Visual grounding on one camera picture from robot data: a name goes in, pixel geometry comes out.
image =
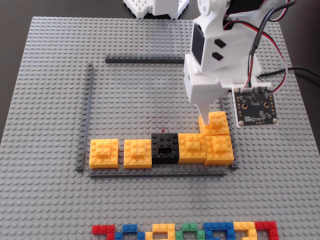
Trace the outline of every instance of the dark table surface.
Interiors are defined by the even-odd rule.
[[[299,0],[280,21],[293,66],[320,72],[320,1]],[[199,16],[197,0],[179,19]],[[122,0],[0,0],[0,133],[5,128],[32,17],[135,18]],[[146,18],[170,19],[169,16]],[[296,74],[313,134],[320,147],[320,79]]]

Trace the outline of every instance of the yellow lego brick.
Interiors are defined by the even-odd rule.
[[[166,234],[168,232],[167,224],[152,224],[154,234]]]
[[[258,234],[257,234],[257,230],[255,229],[249,229],[246,232],[247,236],[250,238],[250,240],[258,240]]]
[[[124,140],[123,167],[125,169],[138,167],[138,140]]]
[[[169,223],[166,227],[168,240],[176,240],[176,225],[174,223]]]
[[[179,133],[178,164],[204,164],[207,159],[205,135],[201,133]]]
[[[255,222],[253,221],[235,221],[233,223],[234,230],[238,231],[247,231],[247,230],[256,230]]]
[[[173,230],[173,231],[168,231],[167,232],[167,235],[168,235],[168,239],[169,240],[176,240],[176,231]]]
[[[145,232],[145,240],[153,240],[153,233],[152,231]]]
[[[174,223],[169,223],[166,225],[168,232],[176,231],[176,225]]]
[[[206,166],[228,166],[235,160],[230,136],[205,136]]]
[[[201,116],[198,119],[200,133],[204,135],[230,135],[226,112],[209,113],[209,125],[205,125]]]
[[[118,139],[92,139],[89,166],[91,169],[119,168]]]
[[[138,140],[138,166],[139,169],[152,168],[151,139]]]

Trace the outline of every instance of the green lego brick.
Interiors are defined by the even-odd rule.
[[[182,224],[182,232],[190,232],[190,224],[189,223]]]
[[[190,232],[198,231],[198,225],[196,223],[190,223]]]
[[[198,230],[197,234],[196,234],[196,238],[198,240],[205,239],[206,238],[205,231],[204,230]]]
[[[175,232],[175,240],[183,240],[184,239],[184,234],[182,231],[176,231]]]

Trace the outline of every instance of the red lego brick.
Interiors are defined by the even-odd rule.
[[[107,233],[115,233],[116,232],[116,225],[107,225]]]
[[[108,233],[106,235],[106,240],[115,240],[115,234],[114,233]]]
[[[277,229],[269,229],[268,234],[269,234],[269,239],[270,238],[279,238]]]
[[[92,234],[93,235],[107,234],[107,229],[108,228],[106,225],[93,225]]]
[[[277,229],[277,223],[275,221],[256,221],[254,224],[256,230]]]

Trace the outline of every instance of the red wire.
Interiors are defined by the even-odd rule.
[[[230,22],[228,22],[226,25],[224,25],[223,29],[226,30],[227,27],[228,27],[230,24],[235,24],[235,23],[243,24],[243,25],[245,25],[246,27],[251,28],[252,30],[258,32],[258,28],[253,27],[253,26],[251,26],[251,25],[249,25],[249,24],[246,24],[246,23],[244,23],[244,22],[240,22],[240,21],[230,21]],[[277,50],[278,53],[280,54],[280,56],[281,56],[281,58],[283,59],[283,61],[286,62],[286,61],[285,61],[285,58],[282,56],[281,51],[280,51],[280,49],[278,48],[278,46],[277,46],[277,44],[276,44],[276,42],[275,42],[269,35],[265,34],[264,32],[262,33],[262,35],[265,36],[267,39],[269,39],[269,40],[272,42],[272,44],[274,45],[274,47],[276,48],[276,50]],[[251,58],[251,61],[250,61],[250,71],[249,71],[248,80],[247,80],[246,84],[244,85],[245,88],[247,87],[247,85],[249,84],[249,81],[250,81],[250,79],[251,79],[253,62],[254,62],[254,61],[253,61],[253,57],[252,57],[252,58]],[[285,72],[285,73],[284,73],[284,78],[283,78],[282,82],[280,83],[279,86],[276,87],[275,90],[273,90],[274,93],[275,93],[276,91],[278,91],[278,89],[283,86],[283,84],[285,83],[284,80],[286,79],[286,76],[287,76],[287,73]]]

